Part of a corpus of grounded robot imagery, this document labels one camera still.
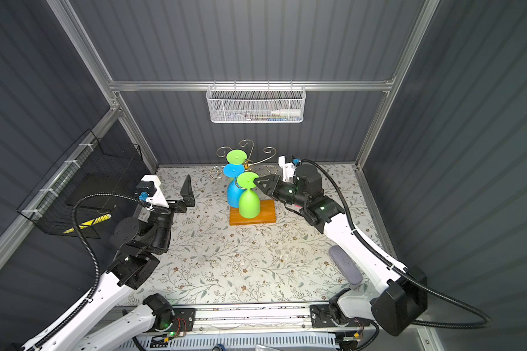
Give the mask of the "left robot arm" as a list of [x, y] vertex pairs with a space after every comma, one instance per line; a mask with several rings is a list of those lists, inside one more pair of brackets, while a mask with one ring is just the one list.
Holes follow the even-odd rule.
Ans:
[[168, 252], [175, 214], [184, 213], [196, 204], [189, 176], [184, 180], [180, 195], [179, 200], [166, 199], [156, 175], [145, 175], [136, 186], [134, 195], [119, 195], [119, 198], [147, 209], [149, 218], [142, 221], [131, 216], [118, 223], [110, 238], [117, 254], [106, 269], [101, 269], [78, 219], [81, 205], [94, 196], [87, 195], [78, 200], [71, 211], [71, 220], [77, 237], [92, 258], [94, 283], [88, 292], [38, 335], [22, 345], [13, 344], [10, 348], [115, 350], [151, 329], [158, 333], [171, 333], [178, 317], [172, 305], [159, 293], [148, 296], [142, 304], [108, 326], [98, 331], [92, 329], [155, 272], [160, 263], [159, 256]]

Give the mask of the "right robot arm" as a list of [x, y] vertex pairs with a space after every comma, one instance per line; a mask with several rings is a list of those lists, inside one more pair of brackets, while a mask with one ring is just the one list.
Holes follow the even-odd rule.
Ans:
[[427, 295], [394, 271], [405, 270], [404, 264], [356, 228], [349, 212], [324, 194], [319, 171], [315, 165], [300, 164], [290, 182], [280, 175], [265, 175], [254, 183], [273, 200], [298, 206], [305, 221], [340, 247], [377, 291], [373, 298], [350, 290], [337, 294], [329, 304], [332, 320], [340, 324], [354, 318], [368, 320], [398, 336], [427, 309]]

